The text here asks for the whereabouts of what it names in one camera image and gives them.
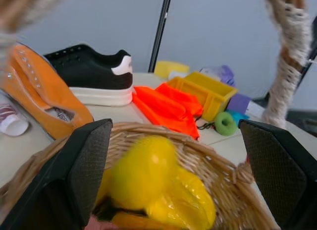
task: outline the wicker basket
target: wicker basket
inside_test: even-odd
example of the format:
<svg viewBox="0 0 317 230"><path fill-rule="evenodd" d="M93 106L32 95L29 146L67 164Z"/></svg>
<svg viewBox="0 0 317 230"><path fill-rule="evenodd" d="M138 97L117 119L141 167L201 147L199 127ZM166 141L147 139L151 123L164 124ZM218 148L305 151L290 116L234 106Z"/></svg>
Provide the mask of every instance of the wicker basket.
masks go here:
<svg viewBox="0 0 317 230"><path fill-rule="evenodd" d="M219 156L212 147L165 127L139 123L115 124L111 131L106 169L111 168L137 139L153 134L172 140L177 147L179 164L195 173L204 182L217 210L213 228L273 229L275 227L251 188L253 177L247 165L236 167ZM66 140L57 141L52 145L62 146ZM49 147L32 156L12 181L0 189L0 199L5 200L2 203L2 210L12 208L12 203L16 203L39 169L55 154L52 150L58 151L58 148ZM12 195L10 190L18 190L18 192L14 191L15 194Z"/></svg>

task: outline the green ring toy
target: green ring toy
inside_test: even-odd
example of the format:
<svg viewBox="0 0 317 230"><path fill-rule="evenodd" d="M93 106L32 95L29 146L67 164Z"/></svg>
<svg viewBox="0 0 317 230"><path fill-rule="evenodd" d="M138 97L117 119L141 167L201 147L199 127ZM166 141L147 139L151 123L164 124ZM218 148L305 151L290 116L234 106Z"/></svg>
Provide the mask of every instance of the green ring toy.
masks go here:
<svg viewBox="0 0 317 230"><path fill-rule="evenodd" d="M214 119L216 131L223 136L231 136L238 129L236 122L228 112L218 113Z"/></svg>

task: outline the black sneaker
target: black sneaker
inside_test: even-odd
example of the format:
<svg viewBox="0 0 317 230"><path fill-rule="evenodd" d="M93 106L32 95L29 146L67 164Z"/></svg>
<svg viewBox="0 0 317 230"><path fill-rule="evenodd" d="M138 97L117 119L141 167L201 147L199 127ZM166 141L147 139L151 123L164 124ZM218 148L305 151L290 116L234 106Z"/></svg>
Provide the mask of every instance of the black sneaker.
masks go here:
<svg viewBox="0 0 317 230"><path fill-rule="evenodd" d="M80 44L45 57L83 104L123 106L132 101L131 55L126 51L105 56Z"/></svg>

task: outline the orange bag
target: orange bag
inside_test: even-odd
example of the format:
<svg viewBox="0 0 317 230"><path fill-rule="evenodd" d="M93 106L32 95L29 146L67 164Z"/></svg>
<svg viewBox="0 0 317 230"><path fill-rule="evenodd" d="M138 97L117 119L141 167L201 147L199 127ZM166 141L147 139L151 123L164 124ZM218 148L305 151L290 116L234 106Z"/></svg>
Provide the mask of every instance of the orange bag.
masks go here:
<svg viewBox="0 0 317 230"><path fill-rule="evenodd" d="M199 132L192 114L185 109L185 114L179 115L181 109L176 105L176 101L163 96L159 92L148 87L134 87L136 94L132 94L133 103L142 111L142 113L155 125L165 126L173 131L191 135L193 138L199 138ZM151 90L148 95L143 95L145 90Z"/></svg>
<svg viewBox="0 0 317 230"><path fill-rule="evenodd" d="M161 84L155 90L183 105L193 116L201 116L203 114L203 106L198 102L196 96L176 90L166 83Z"/></svg>

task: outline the white shoe sole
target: white shoe sole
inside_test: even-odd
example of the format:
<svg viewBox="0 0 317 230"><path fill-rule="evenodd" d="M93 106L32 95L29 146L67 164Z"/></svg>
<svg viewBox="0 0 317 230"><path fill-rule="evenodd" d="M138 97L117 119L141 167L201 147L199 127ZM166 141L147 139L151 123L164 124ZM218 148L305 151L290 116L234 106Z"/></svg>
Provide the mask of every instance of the white shoe sole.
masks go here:
<svg viewBox="0 0 317 230"><path fill-rule="evenodd" d="M85 105L124 106L132 101L132 87L125 90L70 87L70 90Z"/></svg>

